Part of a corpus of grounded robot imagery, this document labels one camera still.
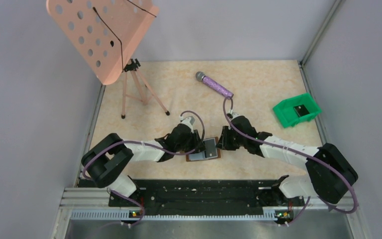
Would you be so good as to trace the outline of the brown leather card holder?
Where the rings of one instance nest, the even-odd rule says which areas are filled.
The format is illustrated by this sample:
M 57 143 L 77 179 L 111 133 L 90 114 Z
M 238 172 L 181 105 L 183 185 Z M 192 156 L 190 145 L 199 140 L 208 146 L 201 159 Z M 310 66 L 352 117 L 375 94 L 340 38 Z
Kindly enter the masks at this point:
M 218 137 L 207 138 L 203 143 L 205 150 L 198 153 L 188 154 L 186 156 L 186 162 L 207 161 L 221 158 L 220 149 L 216 147 Z

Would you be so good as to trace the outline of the grey black credit card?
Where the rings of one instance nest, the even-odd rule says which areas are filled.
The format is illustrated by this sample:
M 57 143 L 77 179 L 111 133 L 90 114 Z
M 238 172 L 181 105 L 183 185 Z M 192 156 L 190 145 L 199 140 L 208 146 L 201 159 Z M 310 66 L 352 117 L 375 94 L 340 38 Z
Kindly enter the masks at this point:
M 212 137 L 204 140 L 205 151 L 204 158 L 205 159 L 215 159 L 219 157 L 218 148 L 216 148 L 217 138 Z

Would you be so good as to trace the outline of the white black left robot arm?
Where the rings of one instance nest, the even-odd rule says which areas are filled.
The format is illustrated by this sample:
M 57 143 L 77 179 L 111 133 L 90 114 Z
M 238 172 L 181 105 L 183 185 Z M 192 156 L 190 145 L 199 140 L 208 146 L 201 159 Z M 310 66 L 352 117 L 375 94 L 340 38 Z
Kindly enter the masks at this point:
M 180 123 L 163 137 L 148 141 L 123 140 L 117 133 L 110 133 L 81 159 L 85 177 L 98 188 L 120 194 L 128 206 L 139 201 L 137 185 L 123 174 L 128 163 L 151 161 L 165 162 L 175 155 L 196 153 L 205 149 L 196 129 Z

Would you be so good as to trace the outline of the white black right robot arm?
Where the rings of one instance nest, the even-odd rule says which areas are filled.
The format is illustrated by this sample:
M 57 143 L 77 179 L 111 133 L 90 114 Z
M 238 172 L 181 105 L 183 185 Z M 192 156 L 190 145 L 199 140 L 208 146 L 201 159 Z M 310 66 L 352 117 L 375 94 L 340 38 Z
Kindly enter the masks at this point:
M 358 174 L 331 143 L 307 146 L 280 139 L 269 132 L 258 132 L 250 121 L 237 113 L 227 114 L 230 122 L 222 128 L 217 148 L 235 151 L 246 149 L 250 154 L 278 159 L 306 172 L 302 176 L 283 176 L 272 200 L 285 205 L 297 196 L 316 196 L 329 204 L 337 204 L 358 181 Z

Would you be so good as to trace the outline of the black card in bin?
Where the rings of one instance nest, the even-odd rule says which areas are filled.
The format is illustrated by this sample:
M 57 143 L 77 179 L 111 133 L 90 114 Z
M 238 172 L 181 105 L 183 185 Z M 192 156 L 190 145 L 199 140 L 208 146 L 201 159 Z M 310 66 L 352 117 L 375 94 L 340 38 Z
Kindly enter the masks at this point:
M 298 105 L 293 108 L 299 118 L 310 114 L 309 110 L 306 108 L 305 105 Z

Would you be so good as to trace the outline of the purple glitter microphone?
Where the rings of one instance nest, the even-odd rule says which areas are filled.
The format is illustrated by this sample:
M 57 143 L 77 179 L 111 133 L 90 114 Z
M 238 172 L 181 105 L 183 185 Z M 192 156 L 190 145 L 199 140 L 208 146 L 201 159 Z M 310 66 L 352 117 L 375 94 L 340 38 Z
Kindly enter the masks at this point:
M 205 75 L 204 72 L 196 72 L 195 78 L 197 81 L 202 82 L 203 84 L 205 84 L 206 86 L 213 89 L 214 91 L 216 91 L 217 93 L 219 93 L 227 99 L 231 99 L 234 96 L 234 94 L 230 90 L 226 89 L 224 86 Z

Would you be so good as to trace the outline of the green plastic bin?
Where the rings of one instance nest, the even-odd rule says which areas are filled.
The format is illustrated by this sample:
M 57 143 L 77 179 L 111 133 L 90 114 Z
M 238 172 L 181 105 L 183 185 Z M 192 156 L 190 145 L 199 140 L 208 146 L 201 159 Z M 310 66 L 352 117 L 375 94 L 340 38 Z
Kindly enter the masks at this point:
M 310 93 L 305 93 L 282 100 L 273 107 L 273 112 L 282 127 L 287 128 L 315 119 L 322 109 Z

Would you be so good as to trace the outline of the pink music stand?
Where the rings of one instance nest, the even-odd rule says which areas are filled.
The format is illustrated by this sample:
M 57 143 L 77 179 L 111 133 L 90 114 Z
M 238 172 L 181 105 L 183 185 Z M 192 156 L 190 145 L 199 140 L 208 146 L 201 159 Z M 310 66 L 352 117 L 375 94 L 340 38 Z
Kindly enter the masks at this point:
M 46 8 L 103 85 L 122 80 L 123 119 L 127 98 L 155 99 L 170 115 L 133 58 L 159 13 L 151 0 L 47 0 Z

